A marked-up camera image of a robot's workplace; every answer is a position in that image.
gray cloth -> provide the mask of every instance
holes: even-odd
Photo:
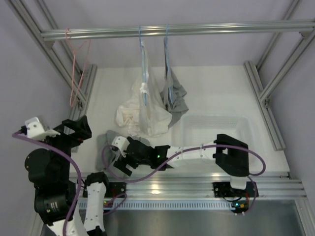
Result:
[[[165,52],[165,86],[161,92],[161,97],[166,110],[172,114],[172,120],[168,127],[172,127],[178,122],[182,115],[188,111],[188,107],[184,100],[184,96],[187,94],[184,87],[179,83],[172,68],[167,66],[166,57],[168,56],[168,48],[164,38],[164,52]],[[169,87],[171,87],[172,102],[169,97]]]
[[[102,150],[106,145],[110,145],[112,144],[114,138],[116,136],[122,136],[120,133],[117,133],[113,130],[108,130],[105,134],[101,134],[97,137],[96,142],[97,142],[97,158],[96,158],[96,166],[95,168],[98,171],[102,171],[105,169],[105,166],[103,164],[103,160],[102,160]],[[143,144],[150,146],[150,142],[147,139],[144,138],[140,138],[137,136],[132,136],[132,138],[134,140],[139,140],[140,142],[142,142]],[[105,150],[105,158],[107,159],[107,163],[112,163],[116,157],[120,156],[120,152],[117,151],[112,151],[110,148],[108,148],[107,150]]]

translucent plastic container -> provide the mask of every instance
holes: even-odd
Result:
[[[257,150],[250,119],[242,115],[186,114],[181,118],[181,134],[182,146],[199,146],[214,141],[217,134],[227,134],[248,144],[250,150]],[[252,164],[256,158],[249,160]]]

aluminum frame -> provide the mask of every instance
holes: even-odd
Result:
[[[7,4],[10,6],[16,17],[20,20],[22,25],[30,34],[31,38],[35,41],[38,47],[41,49],[43,54],[46,56],[48,61],[57,71],[57,73],[71,86],[72,79],[66,68],[64,67],[59,56],[56,54],[52,47],[49,47],[47,42],[54,42],[56,40],[65,40],[65,30],[42,30],[37,23],[35,17],[32,15],[26,4],[23,0],[6,0]],[[51,17],[51,23],[53,22],[52,16],[49,14],[46,17]],[[300,31],[300,32],[310,32],[307,37],[303,37],[294,48],[292,54],[284,63],[283,67],[280,69],[276,77],[267,85],[264,89],[258,71],[255,65],[252,62],[246,62],[245,68],[247,70],[252,88],[256,95],[260,110],[262,112],[263,118],[265,120],[266,126],[270,133],[270,136],[273,140],[274,147],[276,150],[283,149],[284,143],[280,135],[275,119],[269,109],[268,98],[280,81],[285,77],[289,70],[294,66],[298,61],[301,55],[305,52],[307,47],[313,41],[315,37],[315,22],[314,20],[300,20],[300,21],[268,21],[268,22],[245,22],[245,23],[223,23],[223,24],[196,24],[196,25],[170,25],[168,26],[168,35],[190,35],[190,34],[217,34],[217,33],[258,33],[258,32],[287,32],[287,31]],[[141,27],[142,36],[165,36],[166,26],[147,26]],[[86,38],[118,38],[118,37],[138,37],[138,27],[119,27],[119,28],[103,28],[103,29],[72,29],[69,32],[69,36],[72,39],[86,39]],[[270,50],[273,47],[273,44],[277,41],[277,37],[274,36],[268,47],[265,54],[269,54]],[[85,103],[83,107],[78,105],[72,111],[72,116],[79,115],[78,112],[85,113],[88,107],[88,102],[91,96],[91,90],[93,87],[93,82],[95,78],[97,68],[92,66],[92,69],[89,70],[90,76],[89,81],[86,84],[86,93],[84,94],[82,89],[79,89],[78,98],[81,102]],[[76,82],[74,82],[75,89],[78,88]],[[163,180],[163,178],[158,177],[151,178],[148,181],[129,185],[127,192],[130,196],[137,195],[137,198],[151,198],[158,199],[158,197],[153,196],[152,192],[148,191],[148,186],[156,184],[157,182],[161,186],[165,186],[164,191],[166,197],[164,198],[173,198],[176,194],[183,194],[182,191],[186,191],[187,182],[189,181],[191,186],[195,188],[200,187],[197,194],[199,198],[211,199],[213,197],[213,190],[209,189],[211,181],[226,181],[228,176],[223,174],[212,173],[209,176],[205,177],[194,177],[199,179],[193,179],[192,177],[174,177]],[[314,215],[310,209],[309,202],[307,200],[306,193],[303,189],[303,185],[299,180],[291,180],[287,175],[277,176],[277,173],[268,174],[265,173],[262,177],[253,178],[257,182],[257,186],[260,190],[261,197],[257,200],[265,199],[295,199],[297,209],[303,224],[303,228],[307,236],[315,235],[315,220]],[[166,186],[171,183],[171,181],[176,182],[177,190],[171,191],[171,188]],[[186,195],[182,198],[191,198],[192,196]],[[40,217],[36,215],[33,227],[31,232],[38,232],[38,226],[42,225]]]
[[[300,0],[293,0],[291,2],[291,4],[289,5],[288,9],[286,10],[286,12],[285,12],[284,16],[282,17],[282,19],[283,20],[290,19],[290,17],[293,15],[293,13],[296,11],[297,7],[299,6],[300,2],[301,2]],[[257,63],[257,70],[258,71],[261,69],[261,67],[263,66],[264,62],[266,61],[266,59],[270,55],[270,52],[272,51],[272,49],[274,48],[274,46],[278,42],[280,36],[281,36],[281,33],[275,33],[272,36],[272,38],[270,39],[266,49],[264,50],[263,55],[261,56],[261,58],[259,59],[259,61]]]
[[[261,116],[264,120],[264,123],[266,125],[269,137],[271,139],[271,143],[275,150],[283,150],[285,149],[284,140],[282,138],[282,135],[280,133],[279,127],[276,123],[276,120],[274,118],[274,115],[268,106],[268,104],[265,104],[262,102],[259,98],[260,94],[263,91],[263,85],[261,83],[258,71],[256,69],[256,66],[251,61],[246,61],[244,63],[244,68],[247,73],[250,85],[254,91],[254,95],[256,98],[256,101],[258,103],[258,107],[261,113]]]
[[[262,33],[262,32],[292,32],[312,31],[315,21],[262,21],[243,23],[214,23],[194,25],[169,25],[168,35],[197,35],[197,34],[225,34],[225,33]],[[141,37],[166,36],[167,26],[143,26],[140,28]],[[134,27],[109,27],[96,29],[70,29],[67,33],[70,39],[93,38],[123,38],[139,37],[139,26]],[[64,29],[44,30],[41,33],[44,41],[65,40]]]
[[[84,75],[83,75],[83,83],[80,89],[84,91],[84,94],[87,95],[87,101],[85,104],[81,104],[77,102],[70,110],[69,119],[70,120],[77,120],[81,116],[86,115],[89,107],[89,103],[91,100],[92,89],[94,87],[94,82],[97,73],[97,65],[92,64],[90,65]],[[69,134],[71,131],[70,129],[66,128],[65,133]],[[77,152],[79,147],[74,147],[71,152]]]
[[[66,81],[66,83],[71,87],[72,78],[68,73],[67,69],[63,65],[62,60],[57,55],[55,50],[47,45],[47,43],[41,37],[42,29],[40,28],[38,22],[35,17],[32,15],[31,11],[28,9],[26,4],[22,0],[5,0],[9,5],[13,13],[19,19],[21,24],[27,30],[31,38],[43,52],[45,57],[48,59],[52,67],[56,70],[56,72]],[[77,90],[78,84],[76,81],[73,82],[74,89]],[[86,102],[87,98],[85,94],[79,89],[78,98],[82,102]]]
[[[282,68],[277,73],[277,75],[266,85],[264,90],[261,92],[260,101],[264,102],[276,89],[281,80],[287,75],[295,63],[300,59],[308,46],[312,43],[315,38],[315,29],[312,30],[308,37],[301,37],[297,45],[293,49],[291,55],[284,62]]]
[[[48,6],[46,5],[45,1],[44,0],[35,0],[39,10],[41,11],[42,15],[46,18],[49,26],[52,28],[52,29],[59,29],[53,15],[51,14]],[[69,47],[69,45],[67,44],[67,42],[65,41],[62,41],[60,42],[61,43],[61,47],[62,49],[65,51],[69,61],[72,63],[73,61],[73,53]],[[75,71],[76,71],[76,74],[77,76],[79,77],[79,75],[81,75],[81,68],[78,64],[78,62],[76,61],[75,62]]]

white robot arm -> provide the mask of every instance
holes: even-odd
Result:
[[[132,172],[127,168],[127,165],[135,169],[138,165],[145,164],[150,165],[152,169],[156,169],[162,162],[177,154],[161,170],[192,164],[216,163],[230,174],[230,185],[233,189],[244,190],[249,175],[248,153],[228,148],[203,148],[215,144],[248,148],[247,144],[225,134],[218,134],[217,140],[202,144],[200,147],[166,145],[155,148],[148,147],[131,137],[118,136],[114,139],[112,146],[119,150],[121,156],[115,160],[114,166],[130,176]]]
[[[74,132],[69,135],[65,134],[63,132],[65,127]],[[54,129],[49,129],[43,119],[33,118],[26,121],[20,133],[27,135],[30,139],[53,146],[68,156],[71,156],[73,147],[80,145],[92,136],[86,116],[77,121],[64,120]],[[237,146],[243,150],[229,147],[206,148],[213,144]],[[115,159],[114,167],[129,176],[132,173],[129,167],[135,169],[139,165],[149,165],[152,169],[163,171],[183,165],[215,162],[231,176],[232,189],[245,190],[247,187],[249,160],[248,153],[244,150],[248,149],[248,146],[224,134],[219,134],[213,143],[200,147],[171,147],[168,145],[149,147],[132,137],[119,136],[114,139],[112,149],[121,154]],[[35,187],[35,211],[40,215],[44,224],[57,236],[62,236],[65,217],[74,201],[75,194],[75,183],[69,181],[69,162],[57,152],[40,148],[27,156],[25,168],[29,172],[29,180]],[[90,174],[86,180],[86,187],[88,206],[84,224],[78,207],[76,207],[67,222],[66,235],[107,236],[103,224],[103,199],[106,189],[109,187],[106,174],[104,172]]]

metal grate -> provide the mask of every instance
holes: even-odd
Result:
[[[121,200],[116,200],[113,208]],[[80,199],[78,206],[80,210],[85,210],[88,201]],[[126,200],[119,210],[231,210],[234,209],[231,203],[224,201],[155,201],[155,200]]]

